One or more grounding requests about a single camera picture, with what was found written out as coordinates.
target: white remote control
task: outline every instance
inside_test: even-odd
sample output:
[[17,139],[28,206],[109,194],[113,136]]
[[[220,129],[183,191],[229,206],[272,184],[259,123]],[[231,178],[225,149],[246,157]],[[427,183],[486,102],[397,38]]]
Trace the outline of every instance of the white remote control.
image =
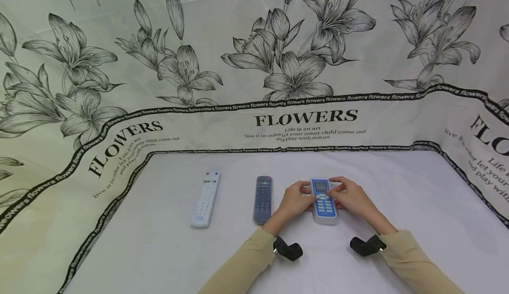
[[205,175],[200,197],[198,197],[198,202],[192,215],[191,226],[196,228],[206,228],[209,226],[217,187],[220,183],[220,176],[219,171],[209,171]]

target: gray remote control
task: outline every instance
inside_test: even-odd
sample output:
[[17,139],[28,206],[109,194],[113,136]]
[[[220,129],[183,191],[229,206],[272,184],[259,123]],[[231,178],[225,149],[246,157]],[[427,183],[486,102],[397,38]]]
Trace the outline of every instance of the gray remote control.
[[259,176],[256,179],[253,220],[257,224],[266,223],[272,216],[272,178]]

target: white fabric backdrop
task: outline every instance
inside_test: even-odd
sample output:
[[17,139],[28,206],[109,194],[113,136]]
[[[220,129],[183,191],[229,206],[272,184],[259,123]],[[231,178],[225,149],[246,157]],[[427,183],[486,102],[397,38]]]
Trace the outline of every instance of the white fabric backdrop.
[[155,151],[433,150],[509,226],[508,6],[0,0],[2,284],[72,275]]

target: woman's right hand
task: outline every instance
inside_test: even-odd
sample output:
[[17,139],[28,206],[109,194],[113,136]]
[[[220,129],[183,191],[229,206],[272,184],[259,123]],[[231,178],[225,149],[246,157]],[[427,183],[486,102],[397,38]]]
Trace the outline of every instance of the woman's right hand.
[[378,212],[375,204],[369,199],[361,186],[345,177],[329,178],[332,183],[341,183],[339,186],[327,191],[327,194],[336,200],[338,209],[347,208],[354,214],[366,217]]
[[348,209],[368,222],[378,234],[393,234],[398,230],[376,208],[361,186],[345,177],[332,177],[329,181],[341,183],[327,191],[328,196],[336,201],[338,209]]

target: black clamp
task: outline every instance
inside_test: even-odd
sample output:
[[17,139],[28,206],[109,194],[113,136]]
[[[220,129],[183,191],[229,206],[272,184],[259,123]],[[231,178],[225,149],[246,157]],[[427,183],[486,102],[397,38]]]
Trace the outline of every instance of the black clamp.
[[298,243],[287,245],[281,237],[277,236],[274,242],[274,253],[279,253],[290,261],[295,261],[302,256],[302,248]]
[[358,237],[354,237],[352,241],[350,241],[350,247],[360,256],[368,256],[375,254],[378,251],[385,250],[387,245],[375,234],[368,240],[368,242],[364,242]]

